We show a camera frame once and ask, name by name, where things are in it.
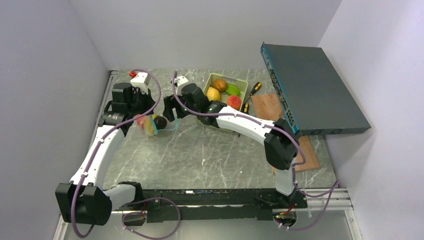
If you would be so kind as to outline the red orange mango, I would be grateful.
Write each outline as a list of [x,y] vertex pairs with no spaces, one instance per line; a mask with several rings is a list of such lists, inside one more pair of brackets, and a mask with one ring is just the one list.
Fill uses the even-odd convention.
[[135,118],[135,123],[137,124],[137,126],[140,128],[140,129],[144,129],[144,119],[146,118],[146,116],[142,116],[141,114],[137,114],[137,115],[135,115],[134,116],[134,118]]

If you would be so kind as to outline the clear zip top bag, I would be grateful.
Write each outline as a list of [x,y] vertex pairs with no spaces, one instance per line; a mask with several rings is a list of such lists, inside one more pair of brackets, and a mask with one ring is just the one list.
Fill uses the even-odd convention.
[[164,132],[175,131],[180,121],[178,119],[169,121],[164,116],[149,114],[136,119],[134,123],[145,135],[156,136]]

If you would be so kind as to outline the dark mangosteen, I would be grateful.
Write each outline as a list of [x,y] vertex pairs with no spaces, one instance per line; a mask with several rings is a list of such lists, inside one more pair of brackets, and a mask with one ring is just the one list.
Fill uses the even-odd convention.
[[156,116],[153,122],[157,130],[164,130],[168,125],[167,119],[163,116]]

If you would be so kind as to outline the yellow green starfruit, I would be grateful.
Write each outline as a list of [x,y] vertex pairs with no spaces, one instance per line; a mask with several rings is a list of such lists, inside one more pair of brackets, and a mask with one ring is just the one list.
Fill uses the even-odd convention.
[[149,136],[154,136],[157,134],[157,128],[154,124],[154,114],[145,116],[144,119],[144,132]]

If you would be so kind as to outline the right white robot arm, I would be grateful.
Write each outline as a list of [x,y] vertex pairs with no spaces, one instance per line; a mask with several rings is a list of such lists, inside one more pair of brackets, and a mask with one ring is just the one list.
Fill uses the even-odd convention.
[[193,115],[206,126],[231,130],[262,144],[266,161],[275,168],[276,203],[287,208],[295,201],[294,163],[301,150],[286,120],[260,119],[209,100],[195,83],[174,84],[173,94],[163,101],[163,116],[170,122]]

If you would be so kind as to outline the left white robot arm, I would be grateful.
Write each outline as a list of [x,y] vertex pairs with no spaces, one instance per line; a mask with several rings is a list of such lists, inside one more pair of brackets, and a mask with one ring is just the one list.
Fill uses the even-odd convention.
[[153,113],[157,105],[151,91],[141,84],[116,83],[112,99],[99,120],[94,142],[83,163],[68,183],[56,187],[55,197],[67,223],[103,226],[112,211],[126,205],[131,210],[144,203],[140,183],[124,181],[104,189],[106,172],[136,116]]

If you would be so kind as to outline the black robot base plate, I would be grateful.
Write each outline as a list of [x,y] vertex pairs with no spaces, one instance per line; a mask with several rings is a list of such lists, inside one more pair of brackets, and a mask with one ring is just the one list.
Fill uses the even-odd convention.
[[273,188],[145,189],[147,203],[120,207],[143,211],[148,223],[181,220],[255,219],[271,221],[278,211],[307,208],[301,193],[283,196]]

